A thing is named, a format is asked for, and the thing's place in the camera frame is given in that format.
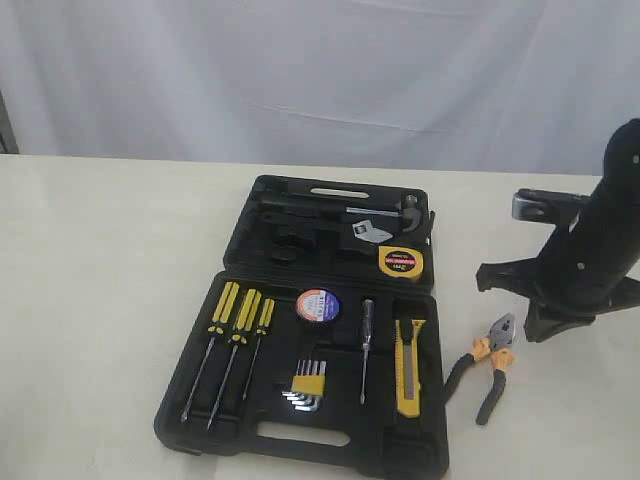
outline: case lid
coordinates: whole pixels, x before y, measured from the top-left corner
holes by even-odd
[[[422,190],[258,177],[224,255],[229,271],[433,287]]]

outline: hammer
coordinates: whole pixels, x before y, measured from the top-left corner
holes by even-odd
[[[385,217],[395,217],[401,219],[405,226],[403,232],[413,232],[420,225],[422,211],[418,208],[418,198],[415,195],[404,197],[397,205],[398,210],[378,210],[370,208],[349,207],[332,202],[319,202],[301,197],[284,197],[271,193],[263,193],[260,197],[262,205],[284,208],[304,208],[328,213],[351,213],[355,215],[382,215]]]

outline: white backdrop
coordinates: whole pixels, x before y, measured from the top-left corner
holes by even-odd
[[[637,0],[0,0],[23,153],[600,173]]]

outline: black plastic case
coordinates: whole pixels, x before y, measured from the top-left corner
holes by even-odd
[[[364,192],[367,198],[334,197],[314,189]],[[400,221],[384,216],[339,213],[328,216],[308,208],[349,205],[394,210],[414,195],[423,212],[419,226],[402,232]],[[285,198],[288,206],[269,199]],[[449,465],[443,399],[442,365],[433,286],[431,221],[425,192],[415,189],[326,182],[277,176],[258,177],[240,214],[224,256],[225,271],[213,280],[155,418],[157,437],[167,447],[191,454],[234,455],[253,452],[276,457],[353,467],[385,478],[440,478]],[[274,223],[280,214],[291,224]],[[377,245],[355,239],[351,224],[369,219],[394,233],[382,245],[422,251],[424,272],[418,281],[387,276],[378,268]],[[276,302],[269,335],[263,338],[250,389],[242,392],[255,347],[255,337],[238,349],[221,408],[207,431],[207,419],[222,381],[231,346],[222,339],[205,366],[191,415],[180,414],[209,342],[207,327],[225,282],[257,288]],[[311,288],[333,292],[341,314],[332,328],[310,333],[298,319],[295,302]],[[375,301],[373,341],[367,375],[367,401],[360,405],[362,372],[362,301]],[[410,316],[426,320],[418,338],[421,408],[418,418],[396,411],[394,320]],[[317,412],[294,410],[282,396],[291,386],[297,361],[327,362],[322,406]],[[260,422],[316,427],[344,432],[349,443],[337,447],[258,435]]]

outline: table surface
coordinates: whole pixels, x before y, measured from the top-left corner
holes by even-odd
[[[550,227],[510,217],[520,187],[597,178],[0,156],[0,478],[362,478],[347,468],[163,447],[153,417],[246,195],[263,173],[416,187],[433,232],[443,368],[526,301],[478,293],[481,262],[534,256]],[[636,478],[637,310],[530,344],[489,425],[491,368],[447,405],[450,479]]]

